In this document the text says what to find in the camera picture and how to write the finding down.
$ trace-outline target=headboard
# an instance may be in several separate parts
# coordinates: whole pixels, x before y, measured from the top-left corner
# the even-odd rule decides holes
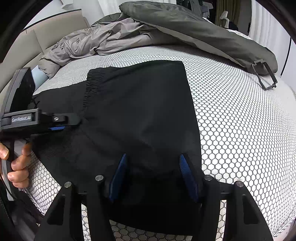
[[[61,38],[88,27],[89,24],[82,16],[81,9],[78,9],[50,16],[25,28],[0,63],[0,106],[17,69],[36,67],[39,58]]]

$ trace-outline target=mattress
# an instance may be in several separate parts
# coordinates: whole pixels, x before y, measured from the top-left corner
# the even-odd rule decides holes
[[[279,235],[296,217],[296,117],[292,111],[296,101],[280,79],[276,89],[264,91],[254,74],[225,58],[190,46],[162,45],[72,61],[34,94],[85,81],[90,69],[151,60],[184,63],[200,130],[202,170],[220,182],[241,180],[273,237]],[[262,79],[266,86],[272,83],[269,75]],[[34,155],[29,172],[31,184],[26,191],[45,213],[60,186]],[[84,238],[90,240],[84,205],[81,213]],[[226,202],[222,201],[218,241],[223,238],[225,218]],[[157,234],[113,221],[110,224],[117,241],[191,240],[191,236]]]

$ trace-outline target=finger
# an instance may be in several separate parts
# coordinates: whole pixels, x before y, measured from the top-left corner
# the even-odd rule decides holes
[[[24,169],[31,162],[31,156],[21,155],[11,162],[11,168],[14,171],[19,171]]]
[[[0,158],[7,160],[9,156],[9,150],[6,146],[0,143]]]
[[[25,179],[24,181],[22,182],[19,182],[19,183],[13,183],[13,185],[16,187],[16,188],[26,188],[29,186],[29,179]]]
[[[9,172],[7,174],[7,178],[9,181],[13,183],[19,183],[24,181],[29,176],[29,172],[27,169],[15,171],[15,172]]]
[[[32,152],[32,143],[27,143],[22,147],[22,155],[28,156]]]

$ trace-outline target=gray comforter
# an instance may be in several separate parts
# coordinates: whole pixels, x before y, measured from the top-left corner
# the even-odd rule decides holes
[[[101,19],[90,28],[75,31],[55,44],[38,62],[52,78],[61,66],[95,53],[111,54],[123,49],[157,44],[187,43],[230,59],[249,72],[267,74],[263,59],[277,72],[275,55],[255,41],[211,24],[202,16],[179,5],[137,1],[119,6],[121,14]]]

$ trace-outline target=silver screw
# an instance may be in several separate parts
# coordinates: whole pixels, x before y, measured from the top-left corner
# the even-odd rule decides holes
[[[207,180],[207,181],[211,181],[212,179],[213,179],[212,176],[210,176],[210,175],[205,175],[205,180]]]
[[[65,188],[69,188],[71,185],[72,185],[71,182],[65,182],[64,187],[65,187]]]
[[[237,181],[236,185],[240,188],[244,186],[243,182],[241,182],[241,181]]]
[[[102,181],[104,177],[102,175],[97,175],[96,176],[96,181]]]

